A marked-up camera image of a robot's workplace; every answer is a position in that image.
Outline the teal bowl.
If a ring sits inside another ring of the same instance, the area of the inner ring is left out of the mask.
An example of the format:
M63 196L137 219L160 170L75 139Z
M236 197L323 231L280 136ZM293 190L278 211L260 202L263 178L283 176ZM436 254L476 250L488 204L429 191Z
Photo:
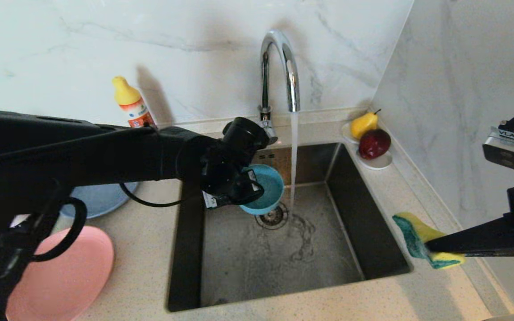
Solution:
M262 216L273 211L284 193L284 181L280 173L271 166L254 164L244 169L251 179L263 187L264 193L259 199L240 205L240 208L254 216Z

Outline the yellow green sponge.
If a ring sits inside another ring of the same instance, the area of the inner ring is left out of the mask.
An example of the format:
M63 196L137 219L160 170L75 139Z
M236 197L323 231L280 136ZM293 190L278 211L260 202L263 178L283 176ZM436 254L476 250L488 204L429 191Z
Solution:
M446 236L444 232L426 225L412 213L394 214L392 219L400 228L412 257L426 260L433 269L447 269L465 263L463 254L433 252L427 248L426 242Z

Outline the chrome gooseneck faucet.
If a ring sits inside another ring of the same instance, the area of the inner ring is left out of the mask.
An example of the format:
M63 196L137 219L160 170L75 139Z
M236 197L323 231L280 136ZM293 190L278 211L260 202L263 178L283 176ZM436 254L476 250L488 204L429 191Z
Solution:
M288 112L297 113L301 110L300 79L298 76L298 67L292 45L283 31L278 29L270 30L266 33L260 50L262 89L261 104L258 106L258 124L269 137L268 145L275 144L278 140L273 126L273 118L271 116L272 108L269 105L269 64L270 49L272 47L277 49L284 71Z

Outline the yellow orange dish soap bottle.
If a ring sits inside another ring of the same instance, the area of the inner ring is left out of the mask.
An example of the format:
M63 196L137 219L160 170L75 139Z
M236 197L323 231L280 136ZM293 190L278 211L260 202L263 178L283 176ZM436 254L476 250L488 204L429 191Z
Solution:
M120 106L132 128L157 127L139 90L129 85L122 76L114 77L112 84L115 90L116 103Z

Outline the round metal sink strainer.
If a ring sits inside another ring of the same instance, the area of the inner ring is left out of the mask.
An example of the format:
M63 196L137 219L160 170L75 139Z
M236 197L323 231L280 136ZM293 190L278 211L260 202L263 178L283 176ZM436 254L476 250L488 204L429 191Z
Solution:
M282 228L288 220L288 209L280 202L275 209L269 213L255 216L255 221L261 228L266 230L277 230Z

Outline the stainless steel sink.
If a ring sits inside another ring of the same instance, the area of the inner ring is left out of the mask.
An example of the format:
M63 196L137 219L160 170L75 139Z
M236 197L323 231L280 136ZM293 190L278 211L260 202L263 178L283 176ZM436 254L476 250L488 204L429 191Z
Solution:
M294 207L261 228L238 206L206 209L182 189L167 307L171 312L292 294L411 272L344 144L299 146Z

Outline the blue grey plate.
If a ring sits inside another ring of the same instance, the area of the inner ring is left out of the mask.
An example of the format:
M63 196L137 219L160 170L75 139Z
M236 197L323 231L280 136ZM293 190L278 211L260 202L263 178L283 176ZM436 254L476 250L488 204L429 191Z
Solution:
M118 184L75 187L70 197L84 202L87 207L87 219L111 213L130 199Z

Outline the small white fruit dish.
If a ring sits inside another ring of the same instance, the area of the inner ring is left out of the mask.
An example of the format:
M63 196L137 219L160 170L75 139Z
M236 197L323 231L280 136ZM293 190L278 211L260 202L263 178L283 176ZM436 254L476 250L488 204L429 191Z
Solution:
M384 170L387 167L389 167L393 162L393 156L390 150L385 152L383 155L381 155L378 158L375 159L364 159L360 156L358 151L359 146L359 140L355 139L350 132L350 124L351 122L347 122L341 126L341 135L345 140L350 142L351 144L355 145L355 156L356 159L359 160L359 162L367 169L370 170Z

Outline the yellow pear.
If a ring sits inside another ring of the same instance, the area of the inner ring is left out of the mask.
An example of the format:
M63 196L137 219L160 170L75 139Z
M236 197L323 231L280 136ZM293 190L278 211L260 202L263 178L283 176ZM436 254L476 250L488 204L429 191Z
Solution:
M378 112L367 112L367 114L356 118L349 125L349 132L351 137L355 140L361 140L362 136L371 130L375 130L378 127L379 116Z

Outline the dark red apple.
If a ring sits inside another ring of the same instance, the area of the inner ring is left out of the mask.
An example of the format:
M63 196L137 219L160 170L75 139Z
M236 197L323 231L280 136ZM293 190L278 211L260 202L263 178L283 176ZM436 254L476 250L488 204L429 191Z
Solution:
M363 159L376 159L388 152L390 147L390 135L382 129L374 129L361 137L358 152Z

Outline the pink plate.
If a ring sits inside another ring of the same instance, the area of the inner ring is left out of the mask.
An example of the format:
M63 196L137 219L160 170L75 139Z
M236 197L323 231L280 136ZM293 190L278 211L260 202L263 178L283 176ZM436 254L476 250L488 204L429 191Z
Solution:
M112 272L112 240L86 226L59 257L27 266L9 297L8 321L75 321L96 300Z

